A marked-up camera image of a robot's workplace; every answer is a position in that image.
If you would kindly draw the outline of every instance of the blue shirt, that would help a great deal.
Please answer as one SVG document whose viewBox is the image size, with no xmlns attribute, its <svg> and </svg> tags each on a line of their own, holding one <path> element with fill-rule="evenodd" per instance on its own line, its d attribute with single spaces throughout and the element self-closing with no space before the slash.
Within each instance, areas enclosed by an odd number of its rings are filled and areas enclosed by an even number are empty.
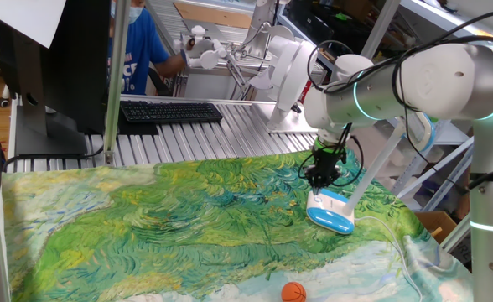
<svg viewBox="0 0 493 302">
<path fill-rule="evenodd" d="M 111 65 L 112 39 L 109 40 L 109 67 Z M 163 63 L 169 57 L 157 34 L 155 23 L 148 10 L 127 28 L 126 57 L 123 66 L 122 93 L 146 94 L 149 63 Z"/>
</svg>

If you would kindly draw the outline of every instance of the keyboard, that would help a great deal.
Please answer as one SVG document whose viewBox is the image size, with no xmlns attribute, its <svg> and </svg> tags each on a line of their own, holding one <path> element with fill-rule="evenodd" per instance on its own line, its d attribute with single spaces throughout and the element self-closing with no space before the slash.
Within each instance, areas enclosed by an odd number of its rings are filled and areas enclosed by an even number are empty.
<svg viewBox="0 0 493 302">
<path fill-rule="evenodd" d="M 209 103 L 148 103 L 121 101 L 128 122 L 219 122 L 221 113 Z"/>
</svg>

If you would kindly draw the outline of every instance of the green painted fabric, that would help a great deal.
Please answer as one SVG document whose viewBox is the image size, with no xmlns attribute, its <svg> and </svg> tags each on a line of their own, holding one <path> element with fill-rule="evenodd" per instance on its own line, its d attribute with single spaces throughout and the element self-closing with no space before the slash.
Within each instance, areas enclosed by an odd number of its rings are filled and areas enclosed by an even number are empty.
<svg viewBox="0 0 493 302">
<path fill-rule="evenodd" d="M 308 301 L 418 301 L 378 221 L 342 236 L 308 219 L 307 155 L 6 174 L 13 301 L 281 301 L 290 281 Z M 355 215 L 394 231 L 424 301 L 471 299 L 470 273 L 380 184 Z"/>
</svg>

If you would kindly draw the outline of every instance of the face mask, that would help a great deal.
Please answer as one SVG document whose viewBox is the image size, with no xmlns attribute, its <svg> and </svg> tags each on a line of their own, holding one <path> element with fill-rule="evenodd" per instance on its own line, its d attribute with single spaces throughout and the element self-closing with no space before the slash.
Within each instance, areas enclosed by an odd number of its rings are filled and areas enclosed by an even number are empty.
<svg viewBox="0 0 493 302">
<path fill-rule="evenodd" d="M 129 24 L 135 23 L 141 13 L 143 13 L 144 8 L 129 8 Z M 116 4 L 111 5 L 111 16 L 116 17 Z"/>
</svg>

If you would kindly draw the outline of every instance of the orange ball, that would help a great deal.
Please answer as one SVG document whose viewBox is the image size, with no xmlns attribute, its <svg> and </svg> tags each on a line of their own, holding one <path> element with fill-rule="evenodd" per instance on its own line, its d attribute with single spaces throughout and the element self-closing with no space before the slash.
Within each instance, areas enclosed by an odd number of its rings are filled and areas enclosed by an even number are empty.
<svg viewBox="0 0 493 302">
<path fill-rule="evenodd" d="M 304 302 L 306 301 L 306 290 L 303 285 L 297 282 L 290 282 L 283 286 L 283 302 Z"/>
</svg>

